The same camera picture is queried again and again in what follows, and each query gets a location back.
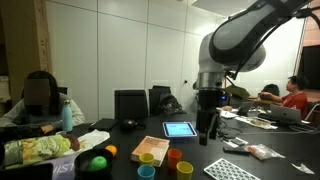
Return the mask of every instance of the office chair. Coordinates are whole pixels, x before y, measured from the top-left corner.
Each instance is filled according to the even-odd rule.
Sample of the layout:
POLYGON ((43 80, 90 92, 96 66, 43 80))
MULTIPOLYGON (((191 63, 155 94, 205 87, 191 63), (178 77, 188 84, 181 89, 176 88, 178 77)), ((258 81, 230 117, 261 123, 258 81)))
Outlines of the office chair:
MULTIPOLYGON (((67 87, 58 87, 58 92, 68 95, 68 88, 67 87)), ((24 97, 24 89, 22 89, 21 94, 20 94, 20 99, 24 97)))
POLYGON ((115 119, 139 120, 148 117, 147 96, 145 90, 115 90, 115 119))
POLYGON ((149 89, 149 108, 150 115, 160 114, 159 102, 160 96, 163 93, 171 93, 170 87, 168 86, 153 86, 152 89, 149 89))

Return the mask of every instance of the man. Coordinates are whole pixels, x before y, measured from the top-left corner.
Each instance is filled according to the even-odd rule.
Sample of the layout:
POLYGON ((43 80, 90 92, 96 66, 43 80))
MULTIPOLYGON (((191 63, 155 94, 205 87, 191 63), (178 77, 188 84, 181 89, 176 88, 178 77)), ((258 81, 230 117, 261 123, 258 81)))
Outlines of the man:
POLYGON ((291 76, 288 78, 286 85, 289 94, 283 97, 273 95, 269 92, 261 92, 259 96, 266 96, 273 101, 282 103, 283 107, 299 109, 301 111, 301 118, 304 119, 307 115, 308 99, 306 93, 303 91, 306 87, 306 79, 302 76, 291 76))

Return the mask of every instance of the yellow cup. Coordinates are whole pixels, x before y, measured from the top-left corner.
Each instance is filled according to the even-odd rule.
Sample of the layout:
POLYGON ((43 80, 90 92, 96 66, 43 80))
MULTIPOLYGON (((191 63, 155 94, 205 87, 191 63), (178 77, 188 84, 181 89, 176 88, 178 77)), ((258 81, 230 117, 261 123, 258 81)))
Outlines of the yellow cup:
POLYGON ((193 166, 185 161, 180 161, 177 164, 177 176, 178 180, 191 180, 192 179, 193 166))
POLYGON ((151 153, 143 153, 139 156, 140 165, 150 164, 152 165, 154 156, 151 153))

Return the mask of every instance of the orange cup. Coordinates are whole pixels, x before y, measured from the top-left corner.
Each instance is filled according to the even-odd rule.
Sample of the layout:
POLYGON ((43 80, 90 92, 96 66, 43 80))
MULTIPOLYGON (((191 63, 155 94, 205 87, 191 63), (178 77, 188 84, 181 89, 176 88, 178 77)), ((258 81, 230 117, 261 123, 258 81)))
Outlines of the orange cup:
POLYGON ((177 169, 177 164, 180 162, 182 152, 179 149, 168 150, 168 168, 177 169))

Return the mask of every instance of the water bottle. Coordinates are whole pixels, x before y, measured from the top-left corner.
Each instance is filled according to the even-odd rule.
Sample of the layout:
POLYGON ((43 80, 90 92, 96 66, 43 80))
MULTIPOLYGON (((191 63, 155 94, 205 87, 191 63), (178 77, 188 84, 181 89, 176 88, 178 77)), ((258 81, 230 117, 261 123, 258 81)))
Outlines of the water bottle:
POLYGON ((73 129, 72 125, 72 111, 70 107, 70 100, 65 100, 62 109, 62 130, 70 132, 73 129))

